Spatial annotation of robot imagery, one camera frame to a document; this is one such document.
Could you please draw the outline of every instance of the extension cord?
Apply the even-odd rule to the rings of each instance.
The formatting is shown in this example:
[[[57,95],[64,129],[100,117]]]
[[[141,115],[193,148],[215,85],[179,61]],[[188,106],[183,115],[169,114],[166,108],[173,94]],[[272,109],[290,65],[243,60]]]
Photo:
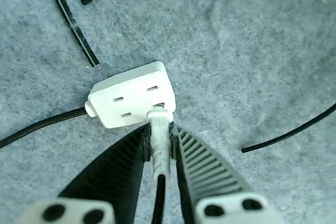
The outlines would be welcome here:
[[[175,94],[162,62],[141,66],[96,83],[85,102],[90,117],[108,129],[146,120],[156,105],[176,109]]]

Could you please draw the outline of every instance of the screw hole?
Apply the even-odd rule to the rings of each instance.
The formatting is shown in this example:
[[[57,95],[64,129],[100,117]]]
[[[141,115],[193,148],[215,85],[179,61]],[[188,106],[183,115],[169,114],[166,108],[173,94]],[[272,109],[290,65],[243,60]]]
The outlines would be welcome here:
[[[121,115],[121,117],[122,118],[126,118],[127,116],[131,116],[132,114],[131,114],[131,112],[129,112],[129,113],[126,113],[126,114],[124,114],[124,115]]]
[[[122,100],[124,100],[124,97],[118,97],[118,98],[113,99],[114,102],[119,102]]]
[[[204,209],[204,213],[207,216],[222,216],[224,214],[224,210],[220,206],[209,205]]]
[[[245,199],[243,201],[243,208],[245,210],[260,210],[262,206],[258,201],[254,199]]]
[[[153,90],[155,90],[155,89],[158,89],[158,87],[157,87],[157,86],[153,86],[153,87],[147,89],[147,91],[153,91]]]

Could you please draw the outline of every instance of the white plug body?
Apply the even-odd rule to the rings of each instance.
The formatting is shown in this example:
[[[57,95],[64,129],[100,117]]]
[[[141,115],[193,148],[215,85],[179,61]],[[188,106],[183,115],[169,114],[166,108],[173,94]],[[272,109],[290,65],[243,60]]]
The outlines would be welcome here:
[[[85,102],[90,117],[108,129],[145,121],[155,105],[175,111],[175,94],[162,62],[156,61],[96,83]]]
[[[162,174],[169,180],[171,158],[169,124],[173,121],[173,113],[164,107],[156,106],[148,112],[147,120],[151,126],[154,179],[157,181],[158,176]]]

